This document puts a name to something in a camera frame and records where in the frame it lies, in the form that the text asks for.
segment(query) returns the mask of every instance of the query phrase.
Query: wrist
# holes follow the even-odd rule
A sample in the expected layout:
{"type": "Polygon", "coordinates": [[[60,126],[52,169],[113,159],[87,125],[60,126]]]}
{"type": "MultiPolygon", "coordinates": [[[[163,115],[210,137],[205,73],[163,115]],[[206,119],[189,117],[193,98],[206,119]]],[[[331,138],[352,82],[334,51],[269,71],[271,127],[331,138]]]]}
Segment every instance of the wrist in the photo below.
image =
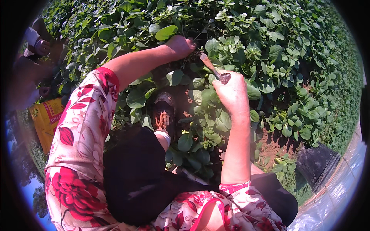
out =
{"type": "Polygon", "coordinates": [[[175,51],[172,50],[169,46],[167,45],[160,45],[156,47],[156,52],[159,54],[161,57],[163,57],[163,60],[165,60],[165,63],[169,63],[172,61],[175,61],[175,51]]]}
{"type": "Polygon", "coordinates": [[[250,127],[249,111],[231,114],[231,124],[238,127],[250,127]]]}

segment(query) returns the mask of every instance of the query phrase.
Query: hand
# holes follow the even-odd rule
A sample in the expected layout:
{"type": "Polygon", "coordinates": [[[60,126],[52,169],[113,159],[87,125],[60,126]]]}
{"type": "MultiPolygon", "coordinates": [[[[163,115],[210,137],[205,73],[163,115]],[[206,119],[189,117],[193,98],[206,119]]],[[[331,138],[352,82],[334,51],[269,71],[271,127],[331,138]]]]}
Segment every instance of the hand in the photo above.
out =
{"type": "Polygon", "coordinates": [[[36,42],[36,45],[35,45],[36,54],[41,55],[41,56],[46,56],[47,54],[49,54],[49,50],[50,50],[50,43],[48,41],[39,39],[36,42]]]}
{"type": "Polygon", "coordinates": [[[242,74],[233,71],[219,71],[222,73],[230,73],[231,79],[227,84],[222,84],[219,80],[214,80],[214,86],[218,97],[222,104],[233,117],[249,117],[249,101],[246,83],[242,74]]]}
{"type": "Polygon", "coordinates": [[[185,38],[181,35],[175,35],[164,45],[169,48],[172,60],[180,60],[188,56],[195,50],[195,43],[192,38],[185,38]]]}

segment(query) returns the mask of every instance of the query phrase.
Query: shoe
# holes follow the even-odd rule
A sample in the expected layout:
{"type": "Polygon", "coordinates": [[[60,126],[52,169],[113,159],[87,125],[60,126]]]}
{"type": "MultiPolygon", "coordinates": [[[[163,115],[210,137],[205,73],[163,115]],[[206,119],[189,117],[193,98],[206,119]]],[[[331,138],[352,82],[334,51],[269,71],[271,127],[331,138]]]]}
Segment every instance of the shoe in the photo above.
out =
{"type": "Polygon", "coordinates": [[[174,140],[175,135],[175,100],[167,92],[160,93],[154,101],[152,125],[154,131],[167,133],[174,140]]]}

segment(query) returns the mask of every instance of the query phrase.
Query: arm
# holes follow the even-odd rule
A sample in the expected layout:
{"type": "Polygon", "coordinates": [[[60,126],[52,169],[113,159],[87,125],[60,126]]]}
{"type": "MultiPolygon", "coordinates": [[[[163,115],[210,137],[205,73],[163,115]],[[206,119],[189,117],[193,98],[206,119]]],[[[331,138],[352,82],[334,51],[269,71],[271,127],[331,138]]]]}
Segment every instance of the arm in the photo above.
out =
{"type": "Polygon", "coordinates": [[[213,81],[213,86],[226,109],[231,114],[231,130],[225,159],[222,165],[222,184],[241,184],[250,180],[249,101],[244,77],[231,72],[230,81],[223,85],[213,81]]]}
{"type": "MultiPolygon", "coordinates": [[[[168,61],[154,51],[162,50],[134,52],[135,55],[110,61],[90,72],[72,92],[60,116],[45,167],[46,200],[57,230],[136,230],[134,226],[116,221],[108,211],[103,187],[104,141],[111,127],[120,85],[129,84],[142,73],[168,61]]],[[[171,60],[176,59],[180,56],[171,56],[171,60]]]]}
{"type": "Polygon", "coordinates": [[[102,67],[113,71],[120,82],[119,91],[154,68],[188,56],[195,49],[194,43],[180,35],[173,36],[165,45],[117,57],[102,67]]]}
{"type": "Polygon", "coordinates": [[[35,46],[36,42],[39,40],[40,35],[32,29],[31,27],[28,27],[26,29],[26,32],[24,33],[25,40],[28,42],[28,45],[35,46]]]}

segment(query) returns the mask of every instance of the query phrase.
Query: forearm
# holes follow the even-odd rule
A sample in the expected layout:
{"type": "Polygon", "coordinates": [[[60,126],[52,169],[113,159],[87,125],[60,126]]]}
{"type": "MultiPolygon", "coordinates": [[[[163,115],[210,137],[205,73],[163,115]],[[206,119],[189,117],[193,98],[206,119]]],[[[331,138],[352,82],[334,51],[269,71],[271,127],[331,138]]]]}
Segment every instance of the forearm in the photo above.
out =
{"type": "Polygon", "coordinates": [[[250,118],[249,112],[232,117],[229,142],[222,165],[222,184],[241,184],[250,180],[250,118]]]}
{"type": "Polygon", "coordinates": [[[113,71],[120,82],[120,90],[154,68],[174,60],[171,49],[161,45],[152,49],[137,51],[117,57],[102,67],[113,71]]]}

